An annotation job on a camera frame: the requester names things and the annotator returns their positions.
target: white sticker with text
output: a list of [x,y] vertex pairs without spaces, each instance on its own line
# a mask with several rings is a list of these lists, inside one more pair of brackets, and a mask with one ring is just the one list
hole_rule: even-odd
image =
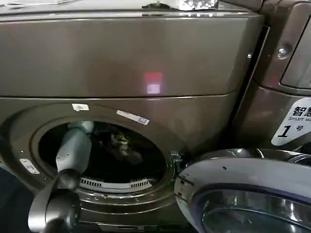
[[89,107],[85,103],[73,103],[72,108],[74,111],[79,112],[79,111],[88,111]]
[[311,132],[311,98],[303,98],[292,105],[271,143],[282,146],[309,132]]
[[143,124],[143,125],[148,125],[148,123],[149,123],[149,120],[146,119],[146,118],[143,118],[141,116],[137,116],[137,115],[134,115],[134,114],[131,114],[131,113],[127,113],[127,112],[124,112],[124,111],[118,110],[117,114],[122,116],[122,117],[128,118],[130,120],[136,121],[136,122],[138,122],[140,124]]

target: appliance top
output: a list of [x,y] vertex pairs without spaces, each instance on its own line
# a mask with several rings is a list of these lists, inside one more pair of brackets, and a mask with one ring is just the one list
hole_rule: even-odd
[[[28,4],[15,4],[15,2],[26,2]],[[67,12],[67,11],[115,11],[115,10],[141,10],[145,6],[160,2],[168,5],[171,8],[189,11],[191,7],[188,6],[187,0],[74,0],[64,2],[60,0],[0,0],[0,15],[13,15],[20,13],[38,13],[38,12]],[[200,2],[217,2],[217,0],[204,0]],[[218,5],[220,10],[230,11],[249,11],[245,8],[238,7],[229,3],[220,2]]]

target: washing machine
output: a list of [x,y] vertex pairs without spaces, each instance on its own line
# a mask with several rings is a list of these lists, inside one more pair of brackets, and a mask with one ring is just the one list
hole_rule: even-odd
[[260,12],[266,36],[230,137],[243,147],[310,153],[311,5],[265,1]]
[[80,222],[110,231],[187,224],[174,181],[216,149],[263,24],[246,8],[211,4],[218,9],[148,0],[0,7],[0,160],[38,193],[56,175],[68,128],[92,121]]

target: metallic brown panel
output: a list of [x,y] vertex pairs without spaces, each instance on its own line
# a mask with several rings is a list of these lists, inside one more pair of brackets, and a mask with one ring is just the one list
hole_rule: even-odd
[[308,133],[283,146],[271,144],[292,104],[304,97],[265,89],[252,81],[234,121],[233,144],[246,148],[294,150],[310,142],[311,133]]
[[283,85],[311,88],[311,23],[309,22],[281,80]]
[[[285,93],[310,95],[311,90],[285,86],[280,80],[308,23],[311,3],[296,0],[282,0],[277,3],[276,0],[268,0],[263,5],[262,13],[265,14],[266,24],[271,29],[254,79],[260,85]],[[287,53],[280,56],[279,49],[282,48],[285,48]]]
[[96,98],[235,91],[262,18],[253,13],[206,16],[1,23],[0,96]]

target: smart washer sign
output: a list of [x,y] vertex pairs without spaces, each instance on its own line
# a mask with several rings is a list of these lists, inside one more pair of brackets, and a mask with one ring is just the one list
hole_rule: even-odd
[[311,132],[311,98],[303,98],[292,105],[271,143],[281,146],[309,132]]

